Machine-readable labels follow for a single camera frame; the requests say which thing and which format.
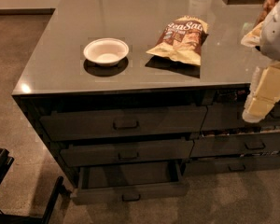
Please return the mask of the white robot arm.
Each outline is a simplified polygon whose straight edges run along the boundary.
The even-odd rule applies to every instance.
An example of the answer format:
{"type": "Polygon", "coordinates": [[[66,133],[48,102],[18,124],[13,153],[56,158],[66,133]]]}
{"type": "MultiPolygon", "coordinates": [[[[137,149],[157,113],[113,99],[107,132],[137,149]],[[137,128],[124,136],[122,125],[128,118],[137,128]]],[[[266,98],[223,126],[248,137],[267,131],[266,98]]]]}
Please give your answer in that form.
{"type": "Polygon", "coordinates": [[[259,46],[260,53],[271,59],[267,67],[256,67],[242,114],[244,121],[258,123],[280,101],[280,0],[241,43],[259,46]]]}

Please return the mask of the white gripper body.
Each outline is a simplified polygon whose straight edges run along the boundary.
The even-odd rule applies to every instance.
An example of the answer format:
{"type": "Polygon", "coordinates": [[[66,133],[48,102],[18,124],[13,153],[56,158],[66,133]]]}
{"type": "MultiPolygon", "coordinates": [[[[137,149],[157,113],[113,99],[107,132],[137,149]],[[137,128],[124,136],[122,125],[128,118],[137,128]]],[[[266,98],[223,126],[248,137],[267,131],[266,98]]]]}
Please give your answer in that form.
{"type": "Polygon", "coordinates": [[[242,118],[258,123],[280,101],[280,62],[271,61],[266,68],[257,67],[251,80],[242,118]]]}

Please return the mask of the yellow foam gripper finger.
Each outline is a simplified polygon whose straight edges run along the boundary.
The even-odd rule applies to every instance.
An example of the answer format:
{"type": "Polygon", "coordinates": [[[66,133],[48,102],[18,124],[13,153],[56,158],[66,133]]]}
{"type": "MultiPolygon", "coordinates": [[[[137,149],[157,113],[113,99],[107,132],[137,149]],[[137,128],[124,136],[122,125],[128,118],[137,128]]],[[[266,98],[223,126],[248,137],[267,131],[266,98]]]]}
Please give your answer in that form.
{"type": "Polygon", "coordinates": [[[246,47],[256,47],[259,45],[260,34],[262,31],[263,22],[260,22],[249,33],[247,33],[241,40],[241,44],[246,47]]]}

